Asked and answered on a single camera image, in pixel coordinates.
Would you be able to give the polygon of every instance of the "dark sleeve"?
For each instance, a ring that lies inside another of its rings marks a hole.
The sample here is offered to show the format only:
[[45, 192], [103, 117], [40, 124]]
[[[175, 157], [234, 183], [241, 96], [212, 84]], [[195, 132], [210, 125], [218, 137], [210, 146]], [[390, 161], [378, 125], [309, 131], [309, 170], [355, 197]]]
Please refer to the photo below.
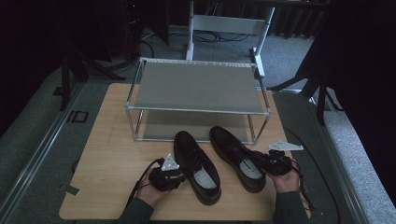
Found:
[[143, 200], [134, 197], [122, 212], [117, 224], [148, 223], [154, 208]]
[[278, 193], [273, 217], [275, 224], [309, 223], [299, 192]]

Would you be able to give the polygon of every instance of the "shoe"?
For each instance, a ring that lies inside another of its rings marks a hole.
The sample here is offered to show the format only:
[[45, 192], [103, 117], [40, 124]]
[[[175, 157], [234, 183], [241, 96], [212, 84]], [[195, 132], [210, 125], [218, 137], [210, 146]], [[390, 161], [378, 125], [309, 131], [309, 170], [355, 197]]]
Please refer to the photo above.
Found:
[[198, 200], [205, 205], [219, 201], [220, 178], [213, 162], [187, 132], [176, 134], [174, 143], [175, 161], [190, 181]]
[[265, 172], [253, 156], [255, 151], [245, 147], [232, 133], [219, 126], [210, 129], [210, 142], [219, 157], [233, 167], [248, 192], [262, 191], [266, 183]]

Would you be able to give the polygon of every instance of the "hand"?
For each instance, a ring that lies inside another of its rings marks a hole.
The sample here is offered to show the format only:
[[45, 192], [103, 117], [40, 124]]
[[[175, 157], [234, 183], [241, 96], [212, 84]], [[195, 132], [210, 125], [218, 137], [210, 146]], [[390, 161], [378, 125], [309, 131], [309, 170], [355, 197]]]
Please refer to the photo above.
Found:
[[145, 201], [151, 207], [154, 207], [163, 197], [165, 197], [170, 190], [160, 191], [154, 188], [149, 182], [149, 174], [151, 174], [152, 168], [148, 170], [142, 182], [139, 185], [139, 190], [136, 192], [135, 197]]
[[[291, 159], [291, 164], [297, 168], [296, 160]], [[285, 193], [300, 190], [300, 177], [294, 169], [291, 169], [285, 175], [271, 175], [264, 170], [264, 172], [274, 181], [276, 193]]]

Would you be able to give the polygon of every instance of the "wooden table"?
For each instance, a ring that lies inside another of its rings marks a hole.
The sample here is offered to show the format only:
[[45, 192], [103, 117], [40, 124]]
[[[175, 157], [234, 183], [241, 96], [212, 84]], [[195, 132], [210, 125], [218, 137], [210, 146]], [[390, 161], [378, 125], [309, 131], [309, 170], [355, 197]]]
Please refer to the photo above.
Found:
[[[131, 85], [112, 84], [93, 125], [70, 186], [77, 196], [66, 193], [60, 210], [63, 219], [118, 219], [135, 182], [155, 159], [173, 154], [172, 142], [134, 141], [125, 113]], [[262, 152], [277, 139], [286, 140], [273, 96], [267, 92], [273, 115], [258, 143], [248, 146]], [[152, 220], [271, 220], [276, 192], [272, 180], [262, 192], [248, 193], [233, 168], [222, 161], [209, 143], [200, 147], [215, 163], [221, 181], [221, 198], [203, 205], [189, 181], [183, 182], [155, 208]]]

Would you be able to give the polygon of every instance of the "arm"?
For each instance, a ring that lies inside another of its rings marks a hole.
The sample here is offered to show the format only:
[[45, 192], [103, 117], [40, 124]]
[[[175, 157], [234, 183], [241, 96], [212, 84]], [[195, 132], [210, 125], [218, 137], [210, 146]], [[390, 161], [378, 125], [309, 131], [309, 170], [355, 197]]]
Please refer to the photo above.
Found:
[[159, 191], [149, 182], [149, 174], [152, 169], [148, 170], [136, 195], [122, 212], [118, 224], [143, 224], [148, 223], [149, 218], [154, 212], [155, 205], [165, 197], [170, 191]]
[[300, 197], [300, 177], [295, 170], [285, 175], [271, 175], [276, 189], [276, 209], [273, 220], [275, 224], [309, 223]]

